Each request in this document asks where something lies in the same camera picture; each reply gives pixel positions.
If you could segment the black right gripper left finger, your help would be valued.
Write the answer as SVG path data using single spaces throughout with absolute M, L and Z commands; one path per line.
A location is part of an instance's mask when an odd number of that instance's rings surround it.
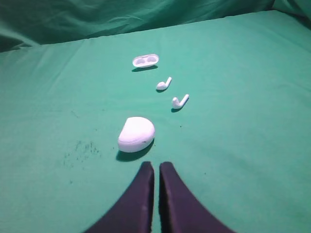
M 143 162 L 118 201 L 87 233 L 150 233 L 154 208 L 155 175 L 151 162 Z

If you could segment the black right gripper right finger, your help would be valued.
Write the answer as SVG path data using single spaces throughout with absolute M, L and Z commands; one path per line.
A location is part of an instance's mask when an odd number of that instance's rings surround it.
M 159 167 L 159 214 L 163 233 L 232 233 L 184 184 L 171 162 Z

